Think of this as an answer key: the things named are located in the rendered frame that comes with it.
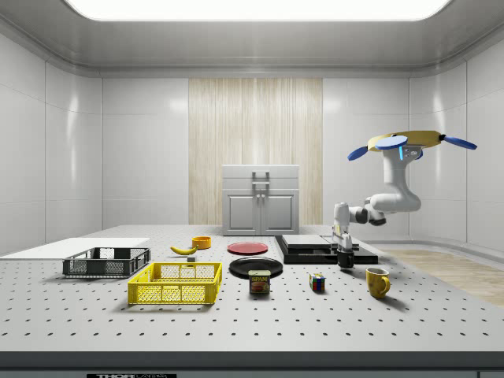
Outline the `flat-sided can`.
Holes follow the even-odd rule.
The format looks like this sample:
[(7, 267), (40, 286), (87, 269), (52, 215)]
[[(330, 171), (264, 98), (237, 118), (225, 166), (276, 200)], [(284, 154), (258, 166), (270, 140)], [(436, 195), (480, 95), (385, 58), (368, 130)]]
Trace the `flat-sided can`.
[(249, 270), (249, 283), (251, 294), (268, 294), (271, 290), (269, 270)]

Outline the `white board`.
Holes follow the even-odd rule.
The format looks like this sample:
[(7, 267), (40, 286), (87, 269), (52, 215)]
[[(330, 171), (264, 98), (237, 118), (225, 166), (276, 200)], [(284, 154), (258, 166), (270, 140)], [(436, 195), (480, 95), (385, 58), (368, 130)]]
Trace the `white board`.
[(134, 247), (149, 238), (70, 238), (22, 250), (0, 259), (49, 259), (61, 260), (93, 247)]

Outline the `drone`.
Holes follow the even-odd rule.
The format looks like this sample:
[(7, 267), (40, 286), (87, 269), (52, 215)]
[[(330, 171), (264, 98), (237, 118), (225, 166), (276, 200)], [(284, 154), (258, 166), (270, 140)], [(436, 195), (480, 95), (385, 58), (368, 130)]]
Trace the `drone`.
[(353, 161), (371, 151), (393, 150), (399, 148), (399, 156), (401, 159), (405, 157), (405, 149), (403, 146), (420, 146), (422, 148), (429, 148), (440, 144), (442, 141), (453, 144), (455, 146), (463, 147), (465, 149), (475, 150), (477, 145), (444, 134), (437, 131), (408, 131), (398, 132), (385, 135), (378, 135), (371, 138), (366, 146), (362, 146), (352, 151), (347, 159)]

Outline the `red plate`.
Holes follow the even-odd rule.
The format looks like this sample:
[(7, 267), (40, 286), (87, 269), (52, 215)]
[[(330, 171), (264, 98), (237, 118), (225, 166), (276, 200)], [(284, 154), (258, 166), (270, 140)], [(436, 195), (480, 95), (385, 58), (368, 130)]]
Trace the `red plate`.
[(228, 252), (238, 255), (257, 255), (268, 251), (268, 246), (258, 242), (238, 242), (228, 245)]

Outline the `dark grey basket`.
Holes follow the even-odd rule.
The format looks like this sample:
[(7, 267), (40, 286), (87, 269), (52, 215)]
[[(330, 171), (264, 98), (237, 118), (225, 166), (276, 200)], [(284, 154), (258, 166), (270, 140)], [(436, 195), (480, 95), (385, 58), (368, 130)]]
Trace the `dark grey basket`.
[(63, 261), (63, 274), (78, 277), (129, 277), (150, 260), (150, 249), (94, 247)]

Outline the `black stove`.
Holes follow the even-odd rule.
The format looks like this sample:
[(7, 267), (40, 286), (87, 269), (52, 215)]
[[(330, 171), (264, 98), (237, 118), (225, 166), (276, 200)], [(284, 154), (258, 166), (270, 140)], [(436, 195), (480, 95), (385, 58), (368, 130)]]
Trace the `black stove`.
[(336, 245), (329, 235), (277, 235), (285, 264), (337, 264)]

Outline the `yellow mug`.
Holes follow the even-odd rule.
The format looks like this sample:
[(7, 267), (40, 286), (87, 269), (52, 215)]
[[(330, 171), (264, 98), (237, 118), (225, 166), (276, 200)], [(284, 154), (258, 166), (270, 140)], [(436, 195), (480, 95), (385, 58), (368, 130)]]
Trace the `yellow mug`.
[(367, 268), (365, 275), (370, 295), (384, 298), (391, 288), (389, 272), (380, 268)]

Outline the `black plate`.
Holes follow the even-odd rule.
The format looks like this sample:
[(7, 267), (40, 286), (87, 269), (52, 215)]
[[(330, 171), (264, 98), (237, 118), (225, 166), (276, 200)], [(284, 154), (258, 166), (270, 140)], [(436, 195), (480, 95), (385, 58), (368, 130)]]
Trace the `black plate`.
[(250, 270), (269, 270), (271, 276), (278, 276), (283, 271), (283, 264), (271, 258), (248, 257), (240, 258), (229, 264), (229, 270), (236, 276), (248, 277)]

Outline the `yellow basket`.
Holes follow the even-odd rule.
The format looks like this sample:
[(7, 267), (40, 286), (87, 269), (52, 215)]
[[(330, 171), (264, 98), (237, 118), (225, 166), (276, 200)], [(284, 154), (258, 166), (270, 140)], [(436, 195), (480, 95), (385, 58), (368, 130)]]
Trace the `yellow basket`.
[(154, 262), (128, 281), (130, 304), (213, 304), (220, 262)]

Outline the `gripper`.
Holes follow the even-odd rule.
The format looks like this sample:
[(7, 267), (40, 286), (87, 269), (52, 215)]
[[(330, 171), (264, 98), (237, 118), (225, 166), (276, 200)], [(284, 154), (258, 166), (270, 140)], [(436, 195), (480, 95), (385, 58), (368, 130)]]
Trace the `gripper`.
[(342, 235), (334, 234), (332, 236), (333, 250), (335, 253), (339, 252), (352, 252), (353, 243), (352, 238), (348, 233), (343, 233)]

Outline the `white cabinet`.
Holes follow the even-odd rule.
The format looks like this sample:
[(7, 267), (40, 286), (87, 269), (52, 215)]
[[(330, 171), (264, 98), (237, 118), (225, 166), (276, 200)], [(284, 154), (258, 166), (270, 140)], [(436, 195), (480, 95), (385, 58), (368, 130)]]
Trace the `white cabinet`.
[(223, 234), (297, 234), (298, 172), (298, 165), (223, 165)]

